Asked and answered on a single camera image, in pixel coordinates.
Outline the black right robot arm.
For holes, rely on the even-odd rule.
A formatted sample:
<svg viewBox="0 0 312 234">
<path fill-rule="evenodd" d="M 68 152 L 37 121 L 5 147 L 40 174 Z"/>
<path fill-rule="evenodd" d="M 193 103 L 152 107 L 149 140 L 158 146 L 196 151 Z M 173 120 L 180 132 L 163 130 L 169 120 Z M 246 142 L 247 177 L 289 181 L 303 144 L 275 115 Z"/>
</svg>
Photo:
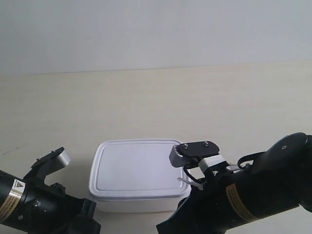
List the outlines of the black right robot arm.
<svg viewBox="0 0 312 234">
<path fill-rule="evenodd" d="M 305 133 L 288 135 L 237 164 L 210 141 L 175 145 L 169 160 L 185 173 L 199 168 L 203 177 L 190 177 L 190 194 L 157 225 L 160 234 L 223 234 L 299 206 L 312 209 L 312 137 Z"/>
</svg>

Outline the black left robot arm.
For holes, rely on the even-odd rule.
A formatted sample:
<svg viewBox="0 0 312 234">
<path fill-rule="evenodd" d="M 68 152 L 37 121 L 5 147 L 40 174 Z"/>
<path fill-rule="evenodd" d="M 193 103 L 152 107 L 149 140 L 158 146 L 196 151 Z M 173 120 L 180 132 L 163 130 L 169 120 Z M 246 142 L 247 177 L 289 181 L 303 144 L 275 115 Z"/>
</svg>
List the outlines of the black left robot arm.
<svg viewBox="0 0 312 234">
<path fill-rule="evenodd" d="M 98 234 L 96 203 L 58 184 L 0 173 L 0 223 L 27 234 Z"/>
</svg>

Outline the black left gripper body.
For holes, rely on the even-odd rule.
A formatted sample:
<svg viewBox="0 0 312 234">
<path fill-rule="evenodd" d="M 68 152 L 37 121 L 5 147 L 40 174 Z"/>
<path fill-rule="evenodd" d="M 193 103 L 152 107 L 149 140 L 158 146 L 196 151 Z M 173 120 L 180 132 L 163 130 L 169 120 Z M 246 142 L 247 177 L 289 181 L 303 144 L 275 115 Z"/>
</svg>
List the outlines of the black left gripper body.
<svg viewBox="0 0 312 234">
<path fill-rule="evenodd" d="M 19 227 L 28 234 L 98 234 L 93 219 L 96 203 L 67 195 L 60 184 L 28 185 L 21 204 Z"/>
</svg>

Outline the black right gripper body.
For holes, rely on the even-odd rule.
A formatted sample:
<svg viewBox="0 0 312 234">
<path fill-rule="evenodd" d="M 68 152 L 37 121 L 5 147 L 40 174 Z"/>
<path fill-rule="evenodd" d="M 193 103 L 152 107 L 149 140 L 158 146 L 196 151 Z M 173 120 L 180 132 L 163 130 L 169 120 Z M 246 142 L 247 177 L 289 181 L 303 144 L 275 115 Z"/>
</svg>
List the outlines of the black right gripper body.
<svg viewBox="0 0 312 234">
<path fill-rule="evenodd" d="M 203 190 L 192 187 L 190 195 L 178 205 L 165 221 L 157 224 L 159 234 L 223 234 L 243 226 L 243 220 L 232 208 L 226 187 L 246 172 L 228 170 L 214 174 L 211 170 L 201 179 Z"/>
</svg>

